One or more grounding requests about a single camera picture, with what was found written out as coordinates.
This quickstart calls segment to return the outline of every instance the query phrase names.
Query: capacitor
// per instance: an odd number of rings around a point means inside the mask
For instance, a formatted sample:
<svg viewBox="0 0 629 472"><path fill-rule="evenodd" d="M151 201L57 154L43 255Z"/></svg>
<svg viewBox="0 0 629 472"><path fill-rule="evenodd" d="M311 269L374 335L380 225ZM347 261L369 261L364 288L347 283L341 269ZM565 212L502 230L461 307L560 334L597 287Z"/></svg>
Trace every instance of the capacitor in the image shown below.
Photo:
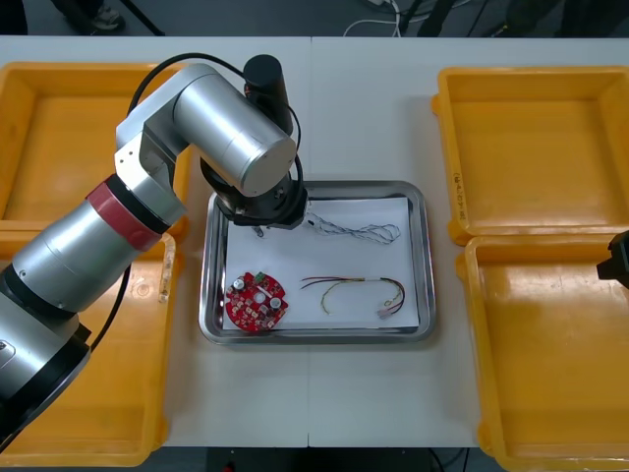
<svg viewBox="0 0 629 472"><path fill-rule="evenodd" d="M271 298L271 301L268 302L273 310L279 310L282 308L282 301L279 298Z"/></svg>
<svg viewBox="0 0 629 472"><path fill-rule="evenodd" d="M234 290L242 290L245 288L245 280L243 280L242 278L237 278L236 280L234 280L234 283L232 283L232 287L234 287Z"/></svg>

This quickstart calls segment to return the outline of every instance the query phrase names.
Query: white paper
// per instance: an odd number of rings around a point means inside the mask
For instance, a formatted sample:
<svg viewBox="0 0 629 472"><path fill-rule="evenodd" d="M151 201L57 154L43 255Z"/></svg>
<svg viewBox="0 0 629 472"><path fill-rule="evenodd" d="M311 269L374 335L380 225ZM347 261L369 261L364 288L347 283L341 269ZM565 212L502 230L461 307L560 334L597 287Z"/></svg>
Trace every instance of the white paper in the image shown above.
<svg viewBox="0 0 629 472"><path fill-rule="evenodd" d="M353 229L394 224L401 235L386 246L350 235L321 235L304 221L291 231L262 228L264 237L259 238L252 228L230 223L225 283L245 272L261 271L275 278L289 305L276 329L418 326L407 200L314 201L308 211ZM300 290L306 283L301 279L312 276L393 278L404 285L406 302L398 313L381 320L376 312L395 296L396 288L384 282L346 283L325 297L327 315L320 300L332 282ZM227 314L223 320L225 329L238 329Z"/></svg>

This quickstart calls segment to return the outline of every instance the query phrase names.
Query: floor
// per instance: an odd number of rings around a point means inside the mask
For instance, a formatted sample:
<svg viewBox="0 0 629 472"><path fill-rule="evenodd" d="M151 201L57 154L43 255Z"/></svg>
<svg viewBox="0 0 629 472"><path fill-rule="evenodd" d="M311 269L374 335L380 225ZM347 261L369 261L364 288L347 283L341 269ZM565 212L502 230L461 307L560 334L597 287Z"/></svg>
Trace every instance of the floor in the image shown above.
<svg viewBox="0 0 629 472"><path fill-rule="evenodd" d="M463 470L465 449L434 449L445 472ZM236 472L438 472L429 451L422 449L225 449L203 447L163 447L139 472L222 472L233 462ZM20 472L96 472L107 468L3 469ZM470 449L467 472L501 472L493 459L480 449Z"/></svg>
<svg viewBox="0 0 629 472"><path fill-rule="evenodd" d="M345 28L361 19L393 20L392 14L374 11L368 0L134 0L134 3L167 35L178 36L340 36ZM46 0L24 0L30 34L75 34ZM400 9L412 0L397 0ZM424 0L421 12L428 11L435 0ZM151 35L118 0L106 0L127 20L123 34ZM482 5L482 0L452 10L443 25L442 36L466 36ZM474 35L481 35L504 19L508 0L489 0ZM541 21L530 36L551 37L558 29L561 5ZM414 36L420 24L411 25L408 36ZM387 36L392 25L356 26L349 35ZM629 21L614 35L629 36Z"/></svg>

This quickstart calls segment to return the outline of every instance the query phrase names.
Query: robotic arm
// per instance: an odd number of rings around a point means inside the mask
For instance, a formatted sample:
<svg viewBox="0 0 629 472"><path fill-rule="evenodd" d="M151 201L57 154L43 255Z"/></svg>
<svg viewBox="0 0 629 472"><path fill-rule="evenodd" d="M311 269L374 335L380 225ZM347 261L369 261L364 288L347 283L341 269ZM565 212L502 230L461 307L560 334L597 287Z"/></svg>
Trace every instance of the robotic arm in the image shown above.
<svg viewBox="0 0 629 472"><path fill-rule="evenodd" d="M85 366L90 332L77 313L184 214L172 183L187 146L199 148L235 224L302 222L307 194L281 66L257 56L242 74L245 95L205 64L175 74L116 129L116 173L0 272L0 451Z"/></svg>

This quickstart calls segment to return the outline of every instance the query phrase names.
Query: person's shoe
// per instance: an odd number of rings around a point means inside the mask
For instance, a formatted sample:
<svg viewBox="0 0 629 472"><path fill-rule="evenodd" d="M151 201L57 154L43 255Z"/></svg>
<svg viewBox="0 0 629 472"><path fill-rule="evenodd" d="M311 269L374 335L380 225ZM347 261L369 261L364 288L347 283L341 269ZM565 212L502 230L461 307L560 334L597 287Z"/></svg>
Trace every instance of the person's shoe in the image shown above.
<svg viewBox="0 0 629 472"><path fill-rule="evenodd" d="M106 5L98 9L96 16L91 19L91 24L96 29L96 33L108 33L119 31L125 27L125 19L116 10Z"/></svg>

